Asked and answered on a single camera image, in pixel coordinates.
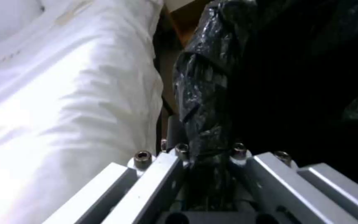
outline gray metal part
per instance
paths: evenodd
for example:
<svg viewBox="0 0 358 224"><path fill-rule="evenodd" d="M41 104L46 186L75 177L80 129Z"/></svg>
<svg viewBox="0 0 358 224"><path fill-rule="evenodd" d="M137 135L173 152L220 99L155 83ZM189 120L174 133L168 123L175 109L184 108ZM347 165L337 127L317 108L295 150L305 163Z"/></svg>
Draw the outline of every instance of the gray metal part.
<svg viewBox="0 0 358 224"><path fill-rule="evenodd" d="M280 222L287 222L284 207L301 223L358 223L358 221L287 167L271 153L247 160L247 180L262 208Z"/></svg>
<svg viewBox="0 0 358 224"><path fill-rule="evenodd" d="M111 163L44 224L101 223L136 180L134 169Z"/></svg>
<svg viewBox="0 0 358 224"><path fill-rule="evenodd" d="M173 202L183 176L182 161L176 156L160 153L103 224L151 223L158 212Z"/></svg>
<svg viewBox="0 0 358 224"><path fill-rule="evenodd" d="M297 172L358 219L358 184L324 163L304 167Z"/></svg>

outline mounting hole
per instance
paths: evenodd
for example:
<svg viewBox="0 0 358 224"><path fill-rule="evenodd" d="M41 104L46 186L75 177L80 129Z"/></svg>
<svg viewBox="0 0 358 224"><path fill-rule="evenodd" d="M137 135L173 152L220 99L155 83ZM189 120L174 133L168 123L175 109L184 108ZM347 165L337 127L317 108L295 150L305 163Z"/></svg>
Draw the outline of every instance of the mounting hole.
<svg viewBox="0 0 358 224"><path fill-rule="evenodd" d="M174 181L172 182L172 190L174 190L175 187L176 187L176 181L174 180Z"/></svg>
<svg viewBox="0 0 358 224"><path fill-rule="evenodd" d="M147 156L148 156L148 154L145 152L139 152L139 154L138 154L139 158L146 158Z"/></svg>
<svg viewBox="0 0 358 224"><path fill-rule="evenodd" d="M256 224L278 224L278 221L269 214L259 214L256 216Z"/></svg>
<svg viewBox="0 0 358 224"><path fill-rule="evenodd" d="M183 213L175 212L165 219L165 224L189 224L189 219Z"/></svg>

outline white cloth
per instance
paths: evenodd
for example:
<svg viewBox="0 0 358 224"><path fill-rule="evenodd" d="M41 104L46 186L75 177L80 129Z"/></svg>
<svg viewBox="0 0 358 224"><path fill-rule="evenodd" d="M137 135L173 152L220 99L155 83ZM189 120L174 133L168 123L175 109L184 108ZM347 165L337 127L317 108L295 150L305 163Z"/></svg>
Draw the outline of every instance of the white cloth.
<svg viewBox="0 0 358 224"><path fill-rule="evenodd" d="M82 0L0 43L0 223L43 222L110 162L155 149L162 0Z"/></svg>
<svg viewBox="0 0 358 224"><path fill-rule="evenodd" d="M41 4L36 0L0 0L0 42L41 14Z"/></svg>

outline hex socket bolt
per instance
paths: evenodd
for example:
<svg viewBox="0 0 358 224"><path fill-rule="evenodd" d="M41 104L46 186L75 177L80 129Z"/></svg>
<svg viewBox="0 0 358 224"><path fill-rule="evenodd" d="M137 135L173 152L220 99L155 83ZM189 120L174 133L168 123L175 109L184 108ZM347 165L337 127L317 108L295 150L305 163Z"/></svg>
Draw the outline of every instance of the hex socket bolt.
<svg viewBox="0 0 358 224"><path fill-rule="evenodd" d="M179 143L175 146L175 155L179 157L179 159L185 161L189 159L189 146L184 143Z"/></svg>
<svg viewBox="0 0 358 224"><path fill-rule="evenodd" d="M161 139L161 152L167 152L167 140L166 139Z"/></svg>
<svg viewBox="0 0 358 224"><path fill-rule="evenodd" d="M147 169L152 164L152 154L149 151L139 151L133 157L135 167L138 169Z"/></svg>
<svg viewBox="0 0 358 224"><path fill-rule="evenodd" d="M234 159L245 159L247 157L247 149L241 142L233 144L232 157Z"/></svg>
<svg viewBox="0 0 358 224"><path fill-rule="evenodd" d="M275 151L273 153L273 155L275 155L277 157L277 159L280 159L288 167L291 167L292 158L288 153L283 152L283 151Z"/></svg>

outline garbage bag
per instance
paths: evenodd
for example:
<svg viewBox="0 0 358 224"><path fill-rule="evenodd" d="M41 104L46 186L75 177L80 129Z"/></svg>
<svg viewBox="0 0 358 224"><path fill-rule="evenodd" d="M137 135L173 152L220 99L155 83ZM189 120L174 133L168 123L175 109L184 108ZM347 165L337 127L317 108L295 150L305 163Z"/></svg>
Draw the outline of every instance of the garbage bag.
<svg viewBox="0 0 358 224"><path fill-rule="evenodd" d="M358 182L349 166L358 168L349 160L358 155L358 117L349 119L358 107L358 0L214 1L173 85L193 171L220 173L209 176L216 189L234 139L253 154L326 162Z"/></svg>

